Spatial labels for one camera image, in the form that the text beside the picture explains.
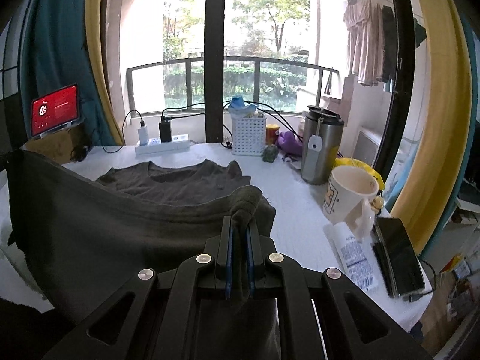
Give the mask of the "white perforated basket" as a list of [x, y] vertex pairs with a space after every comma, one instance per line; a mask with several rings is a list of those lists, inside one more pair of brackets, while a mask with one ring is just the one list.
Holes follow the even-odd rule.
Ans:
[[260, 156], [266, 147], [266, 118], [262, 116], [231, 118], [233, 154]]

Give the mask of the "balcony railing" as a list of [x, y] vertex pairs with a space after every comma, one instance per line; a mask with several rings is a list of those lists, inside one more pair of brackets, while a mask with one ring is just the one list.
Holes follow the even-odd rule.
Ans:
[[[170, 59], [126, 69], [128, 105], [147, 114], [203, 108], [205, 64], [202, 57]], [[324, 95], [339, 92], [340, 72], [296, 59], [225, 56], [222, 98], [241, 95], [278, 111], [300, 113], [319, 106]]]

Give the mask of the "white cream tube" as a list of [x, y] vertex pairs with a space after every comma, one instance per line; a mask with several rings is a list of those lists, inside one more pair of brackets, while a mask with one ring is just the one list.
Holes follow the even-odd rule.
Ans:
[[344, 222], [327, 224], [324, 226], [324, 232], [333, 242], [342, 272], [364, 292], [376, 289], [378, 282], [374, 270], [350, 228]]

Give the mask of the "hanging pink garment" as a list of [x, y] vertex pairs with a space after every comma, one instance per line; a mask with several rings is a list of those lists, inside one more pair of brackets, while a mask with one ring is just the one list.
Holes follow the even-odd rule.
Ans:
[[348, 31], [348, 74], [363, 86], [376, 86], [383, 76], [384, 33], [380, 4], [362, 0], [349, 5], [343, 21]]

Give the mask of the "white power strip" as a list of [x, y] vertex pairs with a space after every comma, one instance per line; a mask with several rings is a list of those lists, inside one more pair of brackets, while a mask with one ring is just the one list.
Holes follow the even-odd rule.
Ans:
[[186, 150], [191, 146], [188, 134], [174, 135], [171, 141], [162, 142], [159, 137], [150, 138], [145, 145], [136, 145], [136, 155], [153, 155], [175, 150]]

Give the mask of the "black smartphone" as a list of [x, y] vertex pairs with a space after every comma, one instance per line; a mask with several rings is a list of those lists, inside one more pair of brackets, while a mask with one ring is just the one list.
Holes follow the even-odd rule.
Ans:
[[388, 295], [399, 298], [424, 290], [421, 265], [403, 222], [395, 218], [377, 217], [373, 238], [373, 252]]

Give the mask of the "teal curtain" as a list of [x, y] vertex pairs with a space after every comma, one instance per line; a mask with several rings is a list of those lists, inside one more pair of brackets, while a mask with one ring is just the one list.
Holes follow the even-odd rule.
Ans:
[[89, 61], [86, 0], [32, 0], [19, 57], [19, 92], [27, 135], [31, 102], [57, 89], [77, 85], [80, 115], [95, 144], [114, 146]]

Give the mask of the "purple plush toy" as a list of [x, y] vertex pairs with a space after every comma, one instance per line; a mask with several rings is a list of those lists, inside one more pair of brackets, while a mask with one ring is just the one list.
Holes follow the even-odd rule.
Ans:
[[301, 157], [303, 143], [300, 142], [292, 131], [280, 132], [277, 138], [277, 147], [286, 155]]

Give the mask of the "black charger brick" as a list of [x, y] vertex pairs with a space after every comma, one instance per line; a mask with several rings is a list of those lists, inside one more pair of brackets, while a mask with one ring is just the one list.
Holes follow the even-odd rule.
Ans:
[[173, 140], [170, 118], [164, 115], [160, 117], [159, 131], [160, 131], [160, 141], [162, 143], [171, 142]]

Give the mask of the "cream cartoon mug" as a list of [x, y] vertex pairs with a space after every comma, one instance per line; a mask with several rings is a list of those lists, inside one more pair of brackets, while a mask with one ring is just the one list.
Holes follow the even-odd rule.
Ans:
[[374, 227], [371, 202], [377, 197], [377, 180], [357, 166], [336, 166], [330, 173], [322, 211], [332, 225], [345, 223], [358, 241]]

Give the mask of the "yellow curtain left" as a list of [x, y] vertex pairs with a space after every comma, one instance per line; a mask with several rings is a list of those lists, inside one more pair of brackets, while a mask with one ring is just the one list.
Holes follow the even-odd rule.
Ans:
[[85, 0], [85, 35], [90, 66], [94, 76], [100, 104], [106, 119], [108, 132], [115, 144], [122, 143], [121, 129], [113, 113], [110, 95], [107, 89], [105, 69], [103, 67], [103, 48], [101, 39], [101, 3], [102, 0]]

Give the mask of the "white charger plug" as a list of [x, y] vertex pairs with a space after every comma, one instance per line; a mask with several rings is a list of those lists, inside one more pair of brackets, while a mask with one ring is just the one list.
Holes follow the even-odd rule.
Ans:
[[149, 133], [148, 133], [148, 128], [146, 126], [146, 122], [143, 119], [140, 120], [140, 126], [137, 129], [137, 135], [138, 135], [138, 144], [140, 146], [146, 146], [149, 142]]

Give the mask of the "red screen tablet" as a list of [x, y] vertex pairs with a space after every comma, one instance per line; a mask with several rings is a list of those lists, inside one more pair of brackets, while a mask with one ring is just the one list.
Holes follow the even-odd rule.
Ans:
[[39, 137], [80, 119], [80, 98], [76, 84], [57, 89], [31, 104], [30, 130]]

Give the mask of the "stainless steel thermos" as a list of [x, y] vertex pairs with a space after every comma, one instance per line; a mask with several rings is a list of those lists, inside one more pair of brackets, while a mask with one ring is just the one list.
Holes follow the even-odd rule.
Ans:
[[343, 135], [340, 114], [319, 106], [309, 106], [305, 114], [301, 177], [311, 185], [329, 179]]

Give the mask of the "dark olive t-shirt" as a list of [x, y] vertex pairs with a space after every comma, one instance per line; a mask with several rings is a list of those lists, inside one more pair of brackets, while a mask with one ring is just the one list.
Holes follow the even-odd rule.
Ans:
[[[23, 359], [279, 359], [276, 303], [250, 295], [247, 228], [275, 210], [238, 163], [139, 163], [88, 180], [47, 157], [7, 157], [10, 242], [52, 310], [21, 314]], [[232, 292], [219, 281], [225, 216]]]

